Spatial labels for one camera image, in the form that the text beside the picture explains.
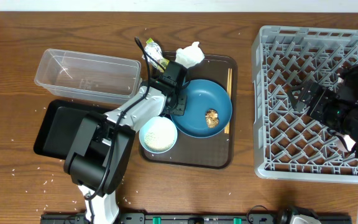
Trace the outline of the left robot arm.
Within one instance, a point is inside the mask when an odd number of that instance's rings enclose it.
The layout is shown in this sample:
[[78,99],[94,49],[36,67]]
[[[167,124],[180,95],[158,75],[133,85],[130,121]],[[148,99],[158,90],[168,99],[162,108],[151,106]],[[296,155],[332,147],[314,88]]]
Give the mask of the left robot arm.
[[81,120],[64,171],[81,190],[89,223],[114,223],[119,215],[115,191],[124,177],[136,133],[169,109],[184,110],[181,90],[187,69],[169,62],[158,78],[148,78],[130,100],[104,114],[89,112]]

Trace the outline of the blue plate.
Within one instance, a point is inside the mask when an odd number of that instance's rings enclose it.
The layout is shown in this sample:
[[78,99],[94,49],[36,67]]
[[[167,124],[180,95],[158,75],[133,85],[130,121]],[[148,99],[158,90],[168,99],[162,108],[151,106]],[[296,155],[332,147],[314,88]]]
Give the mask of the blue plate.
[[[232,103],[226,90],[216,82],[197,79],[190,81],[184,89],[187,96],[185,113],[172,115],[175,126],[184,134],[194,138],[209,138],[224,130],[232,117]],[[215,110],[219,123],[210,128],[206,122],[206,113]]]

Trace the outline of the pink white cup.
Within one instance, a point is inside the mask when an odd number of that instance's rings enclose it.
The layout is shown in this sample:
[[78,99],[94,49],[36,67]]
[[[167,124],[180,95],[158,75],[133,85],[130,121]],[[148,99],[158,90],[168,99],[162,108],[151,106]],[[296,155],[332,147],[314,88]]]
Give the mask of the pink white cup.
[[350,138],[349,135],[336,134],[336,137],[339,140],[337,147],[342,152],[350,152],[354,144],[356,143],[354,140]]

